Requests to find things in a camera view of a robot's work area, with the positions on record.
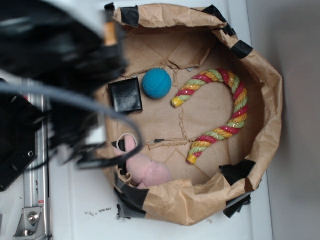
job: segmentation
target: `pink plush toy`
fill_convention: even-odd
[[[136,147],[135,139],[131,135],[124,136],[124,146],[127,152]],[[126,154],[114,147],[117,156]],[[132,183],[137,185],[138,189],[165,184],[173,180],[172,175],[161,162],[156,162],[146,155],[137,154],[126,161],[126,169],[132,174]]]

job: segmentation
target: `black box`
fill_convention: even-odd
[[[108,86],[111,103],[116,112],[131,114],[143,111],[138,78],[110,83]]]

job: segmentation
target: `paper bag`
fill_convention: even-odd
[[[238,39],[214,6],[201,11],[151,4],[118,9],[114,17],[127,35],[129,67],[119,81],[137,76],[141,84],[152,68],[165,69],[172,79],[172,89],[162,99],[151,99],[141,91],[143,112],[129,118],[143,133],[142,153],[167,165],[174,181],[138,190],[130,172],[118,166],[105,169],[122,214],[189,226],[243,202],[259,187],[279,146],[282,77]],[[195,165],[189,165],[192,141],[225,124],[233,111],[230,89],[217,82],[203,86],[183,106],[171,105],[188,80],[208,69],[232,71],[245,83],[248,118],[237,135],[208,147]],[[108,87],[98,92],[97,99],[111,105]],[[108,120],[106,128],[109,146],[124,133],[134,134],[114,120]],[[98,154],[112,157],[110,149]]]

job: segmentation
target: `metal bracket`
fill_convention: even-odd
[[[3,215],[0,214],[0,233],[1,233],[2,218],[3,218]]]
[[[13,240],[45,240],[45,217],[43,208],[28,207],[22,209],[22,216]]]

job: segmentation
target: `rope toy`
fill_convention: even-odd
[[[226,125],[212,131],[208,131],[196,139],[196,141],[191,145],[191,149],[186,160],[187,163],[191,165],[196,164],[197,158],[199,158],[203,151],[211,144],[215,144],[217,141],[224,139],[229,139],[233,135],[237,134],[240,129],[244,127],[248,116],[248,97],[245,84],[240,81],[239,77],[233,72],[223,69],[210,69],[194,76],[181,88],[175,98],[172,99],[172,105],[175,108],[181,106],[185,101],[189,100],[201,86],[212,82],[225,83],[231,88],[234,99],[232,119]]]

